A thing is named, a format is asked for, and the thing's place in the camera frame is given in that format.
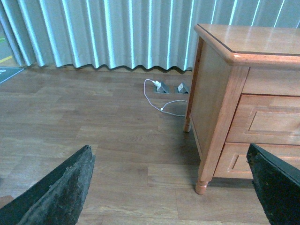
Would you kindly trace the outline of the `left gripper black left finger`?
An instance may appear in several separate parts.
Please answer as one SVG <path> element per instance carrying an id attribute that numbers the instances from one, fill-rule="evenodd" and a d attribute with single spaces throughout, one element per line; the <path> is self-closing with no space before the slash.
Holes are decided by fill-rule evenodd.
<path id="1" fill-rule="evenodd" d="M 2 225 L 75 225 L 90 187 L 95 155 L 89 145 L 0 209 Z"/>

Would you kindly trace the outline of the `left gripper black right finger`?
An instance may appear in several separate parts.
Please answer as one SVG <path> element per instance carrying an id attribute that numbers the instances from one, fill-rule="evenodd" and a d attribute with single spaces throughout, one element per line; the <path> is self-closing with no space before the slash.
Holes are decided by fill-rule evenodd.
<path id="1" fill-rule="evenodd" d="M 272 225 L 300 223 L 300 170 L 251 143 L 247 162 L 253 186 Z"/>

